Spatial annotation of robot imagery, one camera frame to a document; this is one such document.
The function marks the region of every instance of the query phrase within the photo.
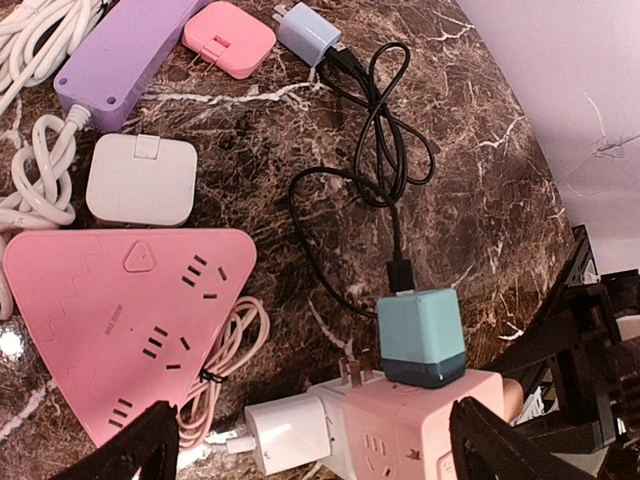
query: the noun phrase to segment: white plug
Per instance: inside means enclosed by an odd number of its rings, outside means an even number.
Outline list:
[[[197,164],[187,142],[105,135],[93,154],[87,206],[106,224],[180,226],[193,208]]]
[[[324,409],[303,393],[244,409],[250,434],[227,441],[229,453],[254,450],[265,475],[295,468],[331,453]]]
[[[370,354],[365,351],[362,371],[359,362],[343,359],[340,378],[313,385],[307,393],[246,407],[249,434],[229,439],[227,451],[254,451],[265,475],[319,461],[344,480],[357,480],[343,406],[349,391],[384,378],[383,372],[371,370],[370,365]]]

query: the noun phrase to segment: triangle button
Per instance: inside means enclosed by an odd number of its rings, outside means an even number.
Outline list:
[[[73,367],[68,372],[69,380],[80,393],[88,392],[96,379],[96,370],[90,365]]]
[[[129,273],[150,272],[156,266],[149,245],[138,241],[133,244],[129,255],[124,260],[124,269]]]

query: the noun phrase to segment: power button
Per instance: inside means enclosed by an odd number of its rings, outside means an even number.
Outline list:
[[[133,244],[124,260],[124,269],[129,273],[150,272],[155,266],[156,261],[149,245],[142,241]]]

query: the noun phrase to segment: purple power strip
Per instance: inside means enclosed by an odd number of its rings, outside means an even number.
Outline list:
[[[91,125],[122,128],[187,21],[207,0],[121,0],[78,47],[55,79],[66,111],[82,105]]]

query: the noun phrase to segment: teal charger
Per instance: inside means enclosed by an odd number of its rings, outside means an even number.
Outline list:
[[[435,389],[464,375],[464,333],[454,289],[383,297],[378,324],[390,381]]]

